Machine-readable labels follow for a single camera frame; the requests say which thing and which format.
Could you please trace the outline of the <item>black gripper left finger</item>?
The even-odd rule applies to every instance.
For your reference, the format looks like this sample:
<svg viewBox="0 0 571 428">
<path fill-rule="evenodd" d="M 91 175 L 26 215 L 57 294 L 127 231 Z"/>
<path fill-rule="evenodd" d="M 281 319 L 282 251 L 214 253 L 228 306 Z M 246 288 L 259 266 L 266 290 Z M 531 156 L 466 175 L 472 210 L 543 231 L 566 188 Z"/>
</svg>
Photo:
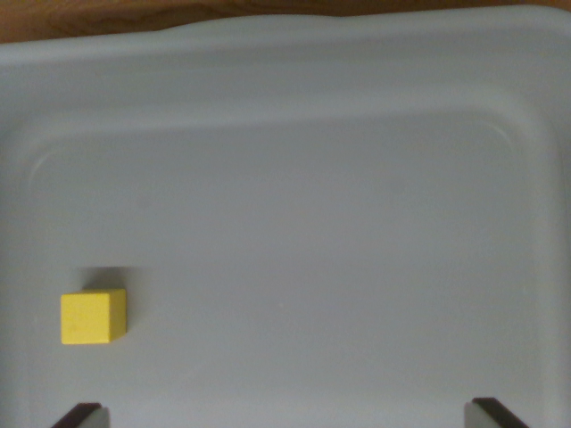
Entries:
<svg viewBox="0 0 571 428">
<path fill-rule="evenodd" d="M 110 412 L 100 403 L 78 403 L 53 428 L 109 428 Z"/>
</svg>

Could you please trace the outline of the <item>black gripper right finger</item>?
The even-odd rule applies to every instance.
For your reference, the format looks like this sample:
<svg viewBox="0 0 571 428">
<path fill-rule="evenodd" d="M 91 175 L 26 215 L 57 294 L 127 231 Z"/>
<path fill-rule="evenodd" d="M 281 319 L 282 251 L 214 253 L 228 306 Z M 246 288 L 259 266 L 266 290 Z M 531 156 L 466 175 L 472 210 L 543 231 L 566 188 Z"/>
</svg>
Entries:
<svg viewBox="0 0 571 428">
<path fill-rule="evenodd" d="M 465 428 L 528 428 L 496 398 L 474 398 L 464 406 Z"/>
</svg>

